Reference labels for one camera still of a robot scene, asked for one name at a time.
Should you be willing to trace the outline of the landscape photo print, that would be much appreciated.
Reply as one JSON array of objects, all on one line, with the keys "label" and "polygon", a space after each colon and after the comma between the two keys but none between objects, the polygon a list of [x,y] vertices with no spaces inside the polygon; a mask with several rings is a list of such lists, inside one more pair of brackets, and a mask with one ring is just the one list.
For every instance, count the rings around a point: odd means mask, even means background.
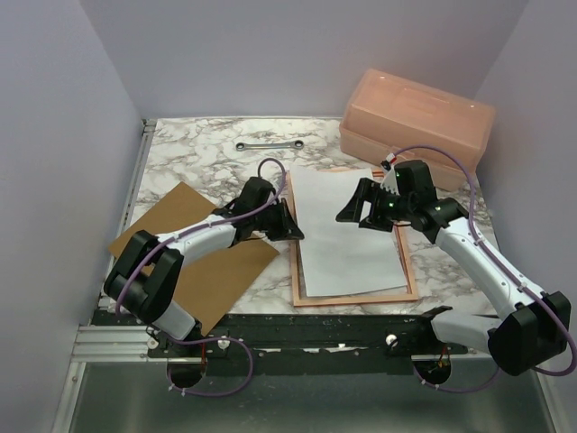
[{"label": "landscape photo print", "polygon": [[292,165],[289,177],[306,295],[312,298],[392,290],[407,284],[395,236],[339,223],[337,214],[370,169],[314,170]]}]

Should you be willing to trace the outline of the red wooden picture frame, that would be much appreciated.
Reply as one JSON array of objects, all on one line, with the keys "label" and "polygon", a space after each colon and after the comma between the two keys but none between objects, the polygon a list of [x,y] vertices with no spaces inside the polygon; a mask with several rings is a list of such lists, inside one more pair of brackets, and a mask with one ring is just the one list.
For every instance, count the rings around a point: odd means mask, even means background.
[{"label": "red wooden picture frame", "polygon": [[[342,170],[358,170],[346,168],[328,169],[333,171]],[[370,169],[372,172],[371,179],[380,180],[383,176],[381,170]],[[293,193],[291,189],[291,182],[288,172],[288,207],[291,215],[296,220],[296,210],[294,206]],[[403,228],[397,227],[391,232],[394,236],[394,242],[398,250],[399,259],[403,271],[406,276],[407,284],[403,287],[392,290],[380,290],[368,293],[360,293],[354,295],[343,295],[337,297],[322,297],[312,298],[306,295],[304,284],[304,274],[301,266],[301,256],[299,249],[300,241],[293,241],[289,248],[290,272],[291,272],[291,286],[292,286],[292,300],[297,308],[304,307],[336,307],[352,304],[371,304],[371,303],[400,303],[400,302],[414,302],[418,300],[418,289],[413,271],[412,262],[410,259],[408,241],[406,231]]]}]

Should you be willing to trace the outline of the brown cardboard backing board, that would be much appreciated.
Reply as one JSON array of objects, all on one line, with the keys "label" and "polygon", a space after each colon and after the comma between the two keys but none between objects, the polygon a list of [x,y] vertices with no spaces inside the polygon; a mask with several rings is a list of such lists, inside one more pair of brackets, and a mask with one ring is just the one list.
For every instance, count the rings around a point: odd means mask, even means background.
[{"label": "brown cardboard backing board", "polygon": [[[117,257],[139,230],[153,235],[169,233],[200,222],[214,209],[208,199],[180,182],[117,237],[108,250]],[[175,301],[200,322],[201,334],[206,336],[277,256],[279,252],[261,240],[211,253],[183,268]]]}]

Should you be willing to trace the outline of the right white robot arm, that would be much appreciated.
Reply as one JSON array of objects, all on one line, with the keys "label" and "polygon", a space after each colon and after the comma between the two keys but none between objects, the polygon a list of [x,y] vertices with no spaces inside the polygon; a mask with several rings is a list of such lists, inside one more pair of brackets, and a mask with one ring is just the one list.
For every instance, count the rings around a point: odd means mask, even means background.
[{"label": "right white robot arm", "polygon": [[417,347],[428,354],[446,343],[491,355],[512,376],[574,350],[568,328],[571,303],[559,291],[546,293],[517,270],[490,243],[472,213],[453,198],[439,198],[427,164],[403,161],[388,167],[382,182],[359,181],[353,196],[336,215],[340,223],[390,232],[406,222],[450,255],[485,294],[497,316],[467,316],[441,307],[425,314],[415,331]]}]

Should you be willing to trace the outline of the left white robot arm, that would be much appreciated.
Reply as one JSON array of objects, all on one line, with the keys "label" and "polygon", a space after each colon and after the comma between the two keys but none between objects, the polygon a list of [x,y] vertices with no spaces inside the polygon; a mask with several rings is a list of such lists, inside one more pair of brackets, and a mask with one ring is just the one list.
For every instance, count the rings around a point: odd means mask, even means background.
[{"label": "left white robot arm", "polygon": [[200,322],[175,300],[183,268],[261,232],[273,241],[302,240],[287,200],[267,180],[251,177],[240,195],[199,223],[166,234],[133,234],[109,272],[104,293],[148,326],[169,336],[178,355],[198,350]]}]

